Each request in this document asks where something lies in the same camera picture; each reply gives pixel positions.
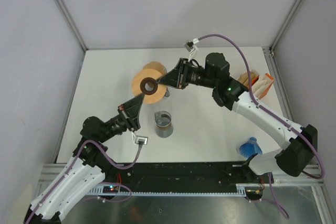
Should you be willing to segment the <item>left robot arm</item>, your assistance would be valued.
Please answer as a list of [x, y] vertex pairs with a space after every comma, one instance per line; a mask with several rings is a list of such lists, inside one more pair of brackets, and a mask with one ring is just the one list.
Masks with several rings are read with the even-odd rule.
[[137, 162], [143, 143], [138, 143], [134, 161], [117, 164], [110, 158], [104, 142], [126, 131], [140, 129], [140, 110], [144, 95], [140, 94], [118, 106], [118, 114], [104, 122], [96, 116], [88, 117], [82, 125], [81, 141], [72, 157], [50, 183], [29, 205], [24, 223], [61, 223], [69, 210], [97, 184], [110, 182], [116, 169], [127, 170]]

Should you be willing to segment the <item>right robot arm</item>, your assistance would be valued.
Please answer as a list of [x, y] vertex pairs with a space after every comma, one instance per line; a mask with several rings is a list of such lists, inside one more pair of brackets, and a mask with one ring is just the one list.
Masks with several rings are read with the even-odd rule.
[[246, 161], [242, 169], [245, 181], [254, 183], [261, 175], [280, 170], [292, 177], [302, 174], [316, 152], [317, 129], [312, 125], [303, 127], [251, 98], [247, 87], [230, 76], [229, 68], [222, 53], [208, 54], [203, 67], [181, 58], [157, 83], [176, 89], [185, 89], [189, 84], [211, 88], [220, 107], [249, 119], [276, 141], [278, 150], [254, 154]]

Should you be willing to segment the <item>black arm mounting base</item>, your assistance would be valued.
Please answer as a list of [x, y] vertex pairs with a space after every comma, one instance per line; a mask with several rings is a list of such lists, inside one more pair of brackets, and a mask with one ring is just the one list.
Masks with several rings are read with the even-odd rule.
[[187, 162], [187, 163], [136, 163], [127, 170], [111, 167], [105, 182], [121, 182], [125, 186], [132, 185], [168, 185], [201, 183], [225, 185], [256, 184], [267, 185], [273, 179], [268, 174], [255, 175], [247, 170], [244, 161], [235, 162]]

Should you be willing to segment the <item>white paper filter stack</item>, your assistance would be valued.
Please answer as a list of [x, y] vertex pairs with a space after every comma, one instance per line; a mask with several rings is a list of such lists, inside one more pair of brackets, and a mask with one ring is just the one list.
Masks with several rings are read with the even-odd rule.
[[274, 78], [266, 73], [261, 79], [258, 79], [253, 86], [252, 91], [256, 98], [262, 99], [271, 88]]

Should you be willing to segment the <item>orange white filter holder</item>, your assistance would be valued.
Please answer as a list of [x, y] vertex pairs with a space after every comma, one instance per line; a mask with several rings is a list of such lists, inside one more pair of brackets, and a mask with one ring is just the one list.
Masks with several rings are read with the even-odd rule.
[[267, 95], [268, 91], [275, 81], [270, 74], [266, 73], [261, 77], [260, 74], [254, 69], [252, 69], [252, 71], [250, 72], [250, 77], [252, 92], [254, 96], [258, 99], [262, 99]]

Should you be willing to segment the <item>blue ribbed dripper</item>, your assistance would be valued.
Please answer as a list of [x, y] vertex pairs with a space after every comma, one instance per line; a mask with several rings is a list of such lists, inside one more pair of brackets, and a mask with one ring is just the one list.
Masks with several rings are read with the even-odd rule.
[[245, 158], [250, 158], [253, 155], [262, 154], [262, 152], [263, 151], [258, 145], [257, 139], [255, 137], [250, 137], [247, 142], [239, 147], [239, 153]]

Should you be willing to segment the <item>brown paper coffee filter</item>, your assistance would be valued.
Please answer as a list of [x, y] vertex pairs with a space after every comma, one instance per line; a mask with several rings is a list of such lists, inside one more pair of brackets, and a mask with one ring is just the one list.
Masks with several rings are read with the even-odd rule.
[[157, 61], [151, 61], [151, 62], [147, 63], [145, 66], [143, 66], [143, 70], [144, 69], [154, 69], [154, 70], [157, 70], [159, 72], [165, 72], [164, 65], [161, 64], [160, 62], [157, 62]]

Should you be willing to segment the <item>glass server with handle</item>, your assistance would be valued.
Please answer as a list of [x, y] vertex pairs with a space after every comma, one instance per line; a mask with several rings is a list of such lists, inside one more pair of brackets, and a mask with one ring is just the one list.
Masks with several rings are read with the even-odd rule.
[[166, 88], [166, 92], [165, 92], [165, 95], [164, 95], [166, 98], [168, 98], [170, 96], [170, 91], [168, 88]]

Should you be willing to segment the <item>brown paper filter stack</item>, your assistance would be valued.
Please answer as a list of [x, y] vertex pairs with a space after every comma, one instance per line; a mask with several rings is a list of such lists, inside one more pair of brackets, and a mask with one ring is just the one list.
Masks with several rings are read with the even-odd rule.
[[[254, 72], [250, 72], [250, 80], [251, 80], [251, 83], [253, 84], [254, 83], [254, 80], [258, 77]], [[249, 88], [249, 77], [248, 77], [248, 73], [245, 72], [243, 74], [241, 74], [237, 81], [241, 84], [243, 84], [244, 86], [246, 86], [247, 88]]]

